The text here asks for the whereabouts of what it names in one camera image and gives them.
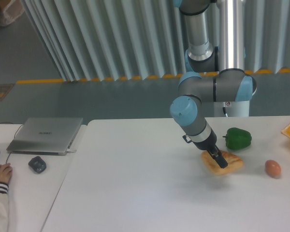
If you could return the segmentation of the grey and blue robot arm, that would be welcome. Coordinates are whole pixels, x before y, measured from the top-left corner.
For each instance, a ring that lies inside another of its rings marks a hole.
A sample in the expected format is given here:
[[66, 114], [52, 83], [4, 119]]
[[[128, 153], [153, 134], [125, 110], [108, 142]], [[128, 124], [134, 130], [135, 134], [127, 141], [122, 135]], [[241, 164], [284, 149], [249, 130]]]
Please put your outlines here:
[[[216, 47], [210, 43], [206, 17], [212, 4], [218, 7], [220, 18]], [[189, 46], [185, 59], [191, 71], [179, 80], [179, 95], [170, 106], [170, 114], [185, 132], [185, 141], [206, 151], [220, 168], [226, 168], [228, 163], [203, 116], [202, 103], [247, 102], [256, 90], [256, 81], [244, 71], [244, 5], [243, 0], [174, 1], [187, 27]]]

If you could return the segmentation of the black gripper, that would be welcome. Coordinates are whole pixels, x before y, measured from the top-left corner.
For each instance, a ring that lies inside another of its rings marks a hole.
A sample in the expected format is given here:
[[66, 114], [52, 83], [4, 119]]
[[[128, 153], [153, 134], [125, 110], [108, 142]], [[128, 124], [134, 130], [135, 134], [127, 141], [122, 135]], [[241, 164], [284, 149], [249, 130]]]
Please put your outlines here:
[[219, 165], [220, 168], [226, 168], [228, 166], [227, 161], [223, 157], [219, 148], [216, 146], [217, 136], [213, 131], [205, 140], [201, 142], [195, 142], [191, 139], [188, 140], [188, 135], [183, 135], [182, 138], [185, 140], [186, 143], [194, 143], [198, 149], [207, 151], [207, 153]]

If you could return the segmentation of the person's bare hand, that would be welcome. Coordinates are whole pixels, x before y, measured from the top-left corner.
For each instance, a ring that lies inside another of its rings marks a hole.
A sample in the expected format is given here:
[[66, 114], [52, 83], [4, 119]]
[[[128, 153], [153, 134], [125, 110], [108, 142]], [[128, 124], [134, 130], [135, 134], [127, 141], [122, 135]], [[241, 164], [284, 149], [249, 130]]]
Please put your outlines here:
[[0, 165], [0, 183], [9, 184], [13, 175], [13, 168], [10, 163]]

